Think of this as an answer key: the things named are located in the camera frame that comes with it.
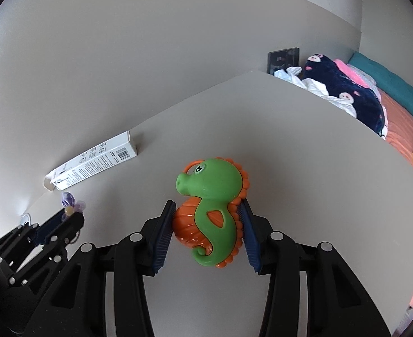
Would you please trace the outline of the green orange seahorse toy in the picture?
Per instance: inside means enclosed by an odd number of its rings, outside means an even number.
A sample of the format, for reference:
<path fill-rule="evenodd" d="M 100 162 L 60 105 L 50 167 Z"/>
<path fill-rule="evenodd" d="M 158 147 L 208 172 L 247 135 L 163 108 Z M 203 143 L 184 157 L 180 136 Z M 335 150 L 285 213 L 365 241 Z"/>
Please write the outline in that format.
<path fill-rule="evenodd" d="M 176 190 L 187 199 L 175 212 L 173 232 L 198 264 L 224 268 L 238 254 L 244 234 L 238 207 L 249 187 L 247 172 L 230 158 L 193 161 L 178 175 Z"/>

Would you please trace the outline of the purple flower toy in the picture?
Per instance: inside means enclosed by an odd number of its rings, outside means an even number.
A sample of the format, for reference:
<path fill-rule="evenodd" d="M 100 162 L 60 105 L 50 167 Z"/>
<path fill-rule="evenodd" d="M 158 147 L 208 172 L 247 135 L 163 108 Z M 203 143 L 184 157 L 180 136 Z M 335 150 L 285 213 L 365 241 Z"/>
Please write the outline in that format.
<path fill-rule="evenodd" d="M 74 196 L 70 192 L 63 192 L 61 203 L 63 206 L 62 220 L 70 218 L 75 213 L 83 213 L 86 208 L 84 201 L 76 201 Z"/>

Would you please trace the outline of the white long cardboard box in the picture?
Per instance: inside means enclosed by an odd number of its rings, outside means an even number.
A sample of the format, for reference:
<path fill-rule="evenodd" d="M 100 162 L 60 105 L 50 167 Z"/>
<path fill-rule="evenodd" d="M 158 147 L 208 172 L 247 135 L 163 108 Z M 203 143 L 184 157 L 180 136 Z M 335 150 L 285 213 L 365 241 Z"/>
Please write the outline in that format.
<path fill-rule="evenodd" d="M 89 148 L 61 164 L 44 177 L 44 188 L 63 191 L 137 156 L 131 131 L 121 133 Z"/>

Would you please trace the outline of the navy patterned blanket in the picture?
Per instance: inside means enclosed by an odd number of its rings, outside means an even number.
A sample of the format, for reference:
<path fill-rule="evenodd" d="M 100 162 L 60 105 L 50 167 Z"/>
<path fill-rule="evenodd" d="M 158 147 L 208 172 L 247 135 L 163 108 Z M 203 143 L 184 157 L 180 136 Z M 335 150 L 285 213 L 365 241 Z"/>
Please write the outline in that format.
<path fill-rule="evenodd" d="M 335 61 L 320 53 L 308 57 L 303 77 L 324 84 L 330 96 L 351 104 L 356 119 L 386 139 L 385 110 L 375 92 L 363 81 L 362 85 L 354 81 Z"/>

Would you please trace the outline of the bed with salmon sheet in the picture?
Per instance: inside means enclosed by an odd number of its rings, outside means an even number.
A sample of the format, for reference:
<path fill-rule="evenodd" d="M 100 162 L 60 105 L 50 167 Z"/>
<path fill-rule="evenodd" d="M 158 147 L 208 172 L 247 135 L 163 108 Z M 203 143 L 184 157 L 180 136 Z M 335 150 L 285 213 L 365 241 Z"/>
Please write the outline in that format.
<path fill-rule="evenodd" d="M 386 141 L 413 167 L 413 117 L 383 90 L 379 92 L 387 110 Z"/>

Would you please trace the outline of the white crumpled cloth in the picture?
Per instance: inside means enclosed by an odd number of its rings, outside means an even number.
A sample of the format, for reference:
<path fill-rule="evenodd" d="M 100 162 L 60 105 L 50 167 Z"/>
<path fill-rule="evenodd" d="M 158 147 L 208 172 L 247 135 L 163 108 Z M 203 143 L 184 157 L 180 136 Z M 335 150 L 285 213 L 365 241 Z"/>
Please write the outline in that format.
<path fill-rule="evenodd" d="M 316 81 L 311 78 L 300 79 L 299 74 L 302 72 L 302 68 L 299 66 L 291 66 L 287 69 L 280 69 L 274 72 L 276 78 L 285 80 L 299 88 L 313 93 L 315 96 L 326 100 L 330 104 L 338 107 L 339 109 L 345 111 L 351 117 L 356 118 L 356 110 L 351 104 L 350 101 L 334 97 L 329 95 L 328 90 L 326 89 L 325 84 L 322 84 L 319 81 Z"/>

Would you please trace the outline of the teal pillow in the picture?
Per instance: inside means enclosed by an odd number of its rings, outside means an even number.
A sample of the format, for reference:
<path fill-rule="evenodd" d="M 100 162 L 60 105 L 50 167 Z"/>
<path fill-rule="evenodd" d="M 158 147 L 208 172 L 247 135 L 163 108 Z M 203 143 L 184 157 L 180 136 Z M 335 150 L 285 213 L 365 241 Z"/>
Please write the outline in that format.
<path fill-rule="evenodd" d="M 403 78 L 359 52 L 352 55 L 349 64 L 371 75 L 379 88 L 388 93 L 405 109 L 413 111 L 413 86 Z"/>

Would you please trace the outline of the black wall socket panel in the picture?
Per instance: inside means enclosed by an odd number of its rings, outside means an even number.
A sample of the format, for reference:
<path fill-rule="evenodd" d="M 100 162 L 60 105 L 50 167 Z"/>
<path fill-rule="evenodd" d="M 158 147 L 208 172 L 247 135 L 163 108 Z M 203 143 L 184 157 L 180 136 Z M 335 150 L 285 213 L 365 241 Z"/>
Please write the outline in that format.
<path fill-rule="evenodd" d="M 274 75 L 278 70 L 286 70 L 291 66 L 299 66 L 298 47 L 281 49 L 267 54 L 267 74 Z"/>

